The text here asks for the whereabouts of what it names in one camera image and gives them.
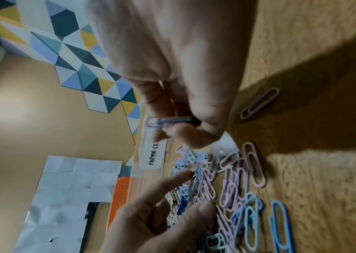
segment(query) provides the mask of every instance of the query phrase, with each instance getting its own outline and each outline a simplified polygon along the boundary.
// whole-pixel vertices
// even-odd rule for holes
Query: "pile of paper clips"
[[[259,216],[264,204],[251,192],[248,192],[249,181],[257,188],[266,185],[266,177],[262,170],[257,152],[252,143],[245,143],[242,152],[222,156],[208,155],[203,152],[193,152],[187,146],[181,146],[177,153],[182,157],[174,162],[171,175],[181,170],[190,169],[195,165],[193,181],[181,185],[166,195],[171,205],[168,216],[168,226],[173,226],[179,220],[186,208],[201,200],[217,202],[217,193],[213,181],[218,173],[224,173],[223,187],[219,195],[217,209],[218,232],[212,234],[213,228],[197,240],[196,252],[225,252],[228,248],[236,248],[238,237],[244,237],[246,247],[256,252],[259,242]],[[284,215],[286,243],[278,238],[278,228],[275,208],[280,207]],[[271,204],[272,216],[268,218],[274,251],[284,250],[294,252],[291,227],[286,209],[279,201]],[[249,231],[253,230],[254,241],[249,242]]]

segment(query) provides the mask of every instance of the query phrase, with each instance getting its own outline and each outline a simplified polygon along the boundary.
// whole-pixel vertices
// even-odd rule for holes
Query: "yellow triangle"
[[[93,34],[87,33],[82,30],[80,31],[81,31],[83,44],[86,46],[88,50],[91,50],[93,46],[96,46],[98,44],[98,41],[96,40]]]
[[[121,103],[123,103],[123,108],[124,108],[125,115],[128,115],[134,109],[134,107],[136,106],[135,103],[127,102],[127,101],[124,101],[124,100],[121,100]]]
[[[20,39],[17,35],[12,33],[10,30],[8,30],[6,27],[4,27],[2,24],[0,24],[0,37],[4,38],[4,39],[12,40],[12,41],[24,44],[24,45],[28,45],[27,43],[25,43],[25,41]]]
[[[139,104],[139,102],[140,102],[140,96],[139,96],[139,94],[135,91],[135,89],[133,89],[133,94],[135,94],[136,102]]]
[[[20,19],[20,14],[16,5],[0,10],[0,21],[27,29]]]
[[[100,89],[102,90],[102,94],[106,94],[106,92],[115,84],[115,82],[107,81],[101,78],[98,78]]]

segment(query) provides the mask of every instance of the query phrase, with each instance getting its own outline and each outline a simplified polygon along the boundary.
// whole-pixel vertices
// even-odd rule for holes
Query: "orange object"
[[[130,177],[119,178],[114,186],[113,200],[111,201],[110,213],[108,214],[107,228],[110,227],[114,220],[114,216],[121,206],[127,203],[128,187]]]

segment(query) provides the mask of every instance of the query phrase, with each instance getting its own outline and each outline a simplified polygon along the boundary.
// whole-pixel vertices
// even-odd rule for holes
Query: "geometric wallpaper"
[[[0,0],[0,45],[54,64],[60,85],[83,92],[89,110],[108,113],[122,103],[136,140],[140,97],[100,49],[83,1]]]

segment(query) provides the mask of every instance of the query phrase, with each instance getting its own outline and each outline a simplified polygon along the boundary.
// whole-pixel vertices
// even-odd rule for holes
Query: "hand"
[[[164,196],[192,178],[186,170],[160,180],[137,200],[121,207],[106,235],[102,253],[184,253],[212,225],[216,210],[203,201],[189,207],[167,230],[170,206]]]
[[[91,0],[87,6],[112,66],[150,113],[201,121],[169,126],[155,141],[175,137],[201,148],[218,140],[243,77],[256,0]]]

